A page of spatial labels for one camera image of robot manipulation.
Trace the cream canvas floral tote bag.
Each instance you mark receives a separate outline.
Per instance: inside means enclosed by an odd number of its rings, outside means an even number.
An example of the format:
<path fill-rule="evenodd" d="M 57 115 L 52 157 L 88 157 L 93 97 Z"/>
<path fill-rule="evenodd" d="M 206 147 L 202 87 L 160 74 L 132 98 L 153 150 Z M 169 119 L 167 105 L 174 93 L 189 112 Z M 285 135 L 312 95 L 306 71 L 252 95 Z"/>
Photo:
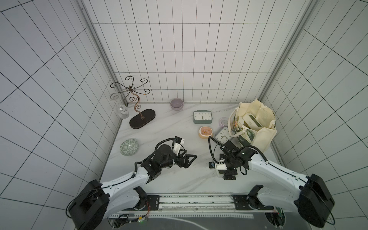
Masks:
<path fill-rule="evenodd" d="M 265 152 L 277 134 L 276 115 L 272 109 L 255 99 L 239 103 L 228 119 L 229 134 L 242 146 L 254 146 Z"/>

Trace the green rectangular alarm clock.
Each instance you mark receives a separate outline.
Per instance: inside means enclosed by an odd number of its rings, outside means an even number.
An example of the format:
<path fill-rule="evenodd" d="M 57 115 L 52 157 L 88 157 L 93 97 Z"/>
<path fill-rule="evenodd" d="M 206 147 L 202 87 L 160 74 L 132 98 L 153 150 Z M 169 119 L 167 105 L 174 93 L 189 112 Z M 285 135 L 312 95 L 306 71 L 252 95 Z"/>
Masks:
<path fill-rule="evenodd" d="M 197 110 L 193 112 L 194 124 L 211 124 L 213 121 L 212 112 L 208 110 Z"/>

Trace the white digital clock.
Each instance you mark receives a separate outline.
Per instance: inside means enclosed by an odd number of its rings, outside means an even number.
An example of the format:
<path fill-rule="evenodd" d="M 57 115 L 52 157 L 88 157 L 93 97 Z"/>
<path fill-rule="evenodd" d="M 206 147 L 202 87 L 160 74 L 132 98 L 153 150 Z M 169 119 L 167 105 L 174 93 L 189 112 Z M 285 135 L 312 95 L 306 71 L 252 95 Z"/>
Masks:
<path fill-rule="evenodd" d="M 243 117 L 243 125 L 253 129 L 253 130 L 260 130 L 263 126 L 258 122 L 256 117 L 250 113 L 246 113 Z"/>

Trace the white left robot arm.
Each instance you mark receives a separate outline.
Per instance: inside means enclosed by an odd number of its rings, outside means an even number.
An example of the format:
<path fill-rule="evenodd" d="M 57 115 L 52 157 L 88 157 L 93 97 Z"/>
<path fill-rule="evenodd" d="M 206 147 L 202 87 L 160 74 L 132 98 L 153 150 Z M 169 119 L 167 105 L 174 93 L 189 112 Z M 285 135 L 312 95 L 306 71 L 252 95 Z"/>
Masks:
<path fill-rule="evenodd" d="M 134 163 L 134 171 L 109 182 L 89 182 L 67 205 L 66 216 L 78 230 L 94 230 L 104 219 L 123 210 L 158 209 L 159 196 L 148 195 L 143 186 L 156 179 L 163 168 L 189 168 L 196 155 L 163 144 L 147 158 Z"/>

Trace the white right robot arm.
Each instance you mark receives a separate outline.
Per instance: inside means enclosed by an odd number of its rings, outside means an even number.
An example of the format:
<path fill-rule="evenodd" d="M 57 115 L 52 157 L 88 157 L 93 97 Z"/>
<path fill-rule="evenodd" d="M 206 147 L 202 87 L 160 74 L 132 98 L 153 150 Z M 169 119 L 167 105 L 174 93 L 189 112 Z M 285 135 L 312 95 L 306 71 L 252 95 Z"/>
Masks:
<path fill-rule="evenodd" d="M 252 210 L 279 208 L 297 212 L 310 225 L 323 228 L 334 218 L 332 209 L 335 201 L 325 182 L 316 174 L 306 176 L 294 172 L 266 158 L 255 146 L 236 147 L 231 141 L 220 146 L 220 160 L 215 166 L 225 165 L 221 173 L 226 180 L 234 180 L 237 171 L 245 169 L 260 173 L 283 187 L 283 190 L 255 185 L 240 206 L 247 205 Z"/>

